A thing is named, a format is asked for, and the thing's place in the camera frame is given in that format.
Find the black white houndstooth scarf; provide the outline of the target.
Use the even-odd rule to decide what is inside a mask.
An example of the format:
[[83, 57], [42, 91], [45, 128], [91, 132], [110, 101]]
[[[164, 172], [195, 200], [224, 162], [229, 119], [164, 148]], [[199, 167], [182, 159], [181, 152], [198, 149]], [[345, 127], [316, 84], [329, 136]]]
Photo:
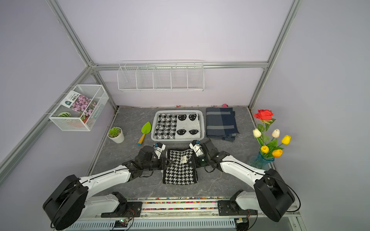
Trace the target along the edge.
[[171, 185], [191, 185], [198, 182], [195, 153], [192, 149], [169, 149], [162, 182]]

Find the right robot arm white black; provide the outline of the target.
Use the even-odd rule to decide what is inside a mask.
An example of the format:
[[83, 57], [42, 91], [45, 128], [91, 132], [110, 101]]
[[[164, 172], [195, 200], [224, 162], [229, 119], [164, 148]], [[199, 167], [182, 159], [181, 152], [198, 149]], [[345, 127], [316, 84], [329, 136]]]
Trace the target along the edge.
[[208, 167], [230, 174], [254, 189], [253, 193], [237, 191], [230, 199], [218, 202], [219, 215], [240, 216], [262, 211], [278, 222], [295, 202], [293, 190], [274, 170], [263, 170], [245, 164], [227, 152], [219, 152], [211, 140], [193, 140], [189, 147], [196, 155], [196, 167]]

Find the navy striped scarf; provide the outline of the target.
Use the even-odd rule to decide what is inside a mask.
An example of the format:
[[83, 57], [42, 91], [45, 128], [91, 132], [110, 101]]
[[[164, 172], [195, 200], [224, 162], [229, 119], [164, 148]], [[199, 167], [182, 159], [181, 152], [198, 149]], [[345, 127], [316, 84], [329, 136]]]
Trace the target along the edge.
[[208, 138], [234, 141], [238, 134], [233, 108], [206, 108], [206, 135]]

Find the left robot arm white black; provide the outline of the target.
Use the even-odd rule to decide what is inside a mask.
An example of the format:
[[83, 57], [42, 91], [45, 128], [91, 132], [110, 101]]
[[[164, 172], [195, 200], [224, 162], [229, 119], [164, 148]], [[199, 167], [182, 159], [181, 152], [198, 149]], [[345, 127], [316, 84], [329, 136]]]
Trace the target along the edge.
[[144, 146], [135, 159], [88, 177], [65, 177], [44, 202], [42, 208], [51, 221], [50, 227], [58, 231], [71, 226], [93, 203], [88, 200], [99, 192], [118, 184], [142, 177], [145, 171], [164, 170], [173, 164], [163, 153], [165, 146]]

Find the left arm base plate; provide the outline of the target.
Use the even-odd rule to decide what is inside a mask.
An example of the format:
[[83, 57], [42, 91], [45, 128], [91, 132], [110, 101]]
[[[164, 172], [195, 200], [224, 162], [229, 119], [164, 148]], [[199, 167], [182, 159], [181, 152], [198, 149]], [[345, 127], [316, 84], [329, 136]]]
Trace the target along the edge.
[[142, 211], [142, 202], [124, 202], [120, 203], [113, 212], [102, 213], [102, 218], [136, 218]]

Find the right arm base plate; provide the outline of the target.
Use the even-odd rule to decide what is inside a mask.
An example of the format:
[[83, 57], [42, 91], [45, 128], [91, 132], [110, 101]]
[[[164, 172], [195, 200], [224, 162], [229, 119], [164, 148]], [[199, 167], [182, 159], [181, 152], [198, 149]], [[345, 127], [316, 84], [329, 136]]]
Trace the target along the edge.
[[257, 215], [256, 210], [243, 210], [236, 202], [230, 200], [220, 200], [217, 202], [218, 214], [220, 216], [248, 216]]

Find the smiley houndstooth white scarf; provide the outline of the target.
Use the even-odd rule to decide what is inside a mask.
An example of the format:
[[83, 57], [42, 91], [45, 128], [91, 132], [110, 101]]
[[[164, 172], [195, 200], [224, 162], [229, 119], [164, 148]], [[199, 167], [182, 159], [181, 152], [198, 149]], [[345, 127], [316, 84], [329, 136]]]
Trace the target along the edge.
[[198, 113], [160, 113], [154, 130], [156, 140], [197, 140], [201, 137]]

